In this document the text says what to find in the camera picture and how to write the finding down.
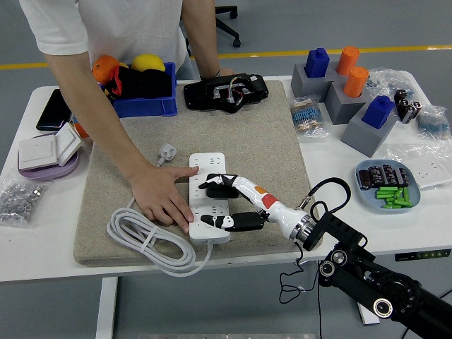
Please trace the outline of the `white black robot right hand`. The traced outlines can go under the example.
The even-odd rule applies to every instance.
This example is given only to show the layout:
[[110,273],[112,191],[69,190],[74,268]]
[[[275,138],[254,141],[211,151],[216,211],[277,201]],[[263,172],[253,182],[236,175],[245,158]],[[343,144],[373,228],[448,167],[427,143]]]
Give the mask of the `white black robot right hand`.
[[260,230],[265,222],[278,224],[285,238],[292,241],[305,241],[315,226],[311,216],[303,210],[295,210],[281,203],[274,195],[245,177],[232,174],[209,174],[200,189],[218,190],[226,186],[227,192],[232,190],[245,197],[254,207],[254,212],[236,213],[233,215],[202,215],[201,221],[228,231],[247,232]]

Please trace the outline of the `person's right hand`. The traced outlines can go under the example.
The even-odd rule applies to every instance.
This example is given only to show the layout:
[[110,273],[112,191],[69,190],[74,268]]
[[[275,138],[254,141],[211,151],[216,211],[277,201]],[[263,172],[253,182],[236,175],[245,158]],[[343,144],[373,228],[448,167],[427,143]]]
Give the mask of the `person's right hand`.
[[192,177],[199,167],[156,167],[145,164],[129,179],[133,196],[145,216],[164,225],[178,225],[185,233],[194,221],[189,204],[175,186],[178,179]]

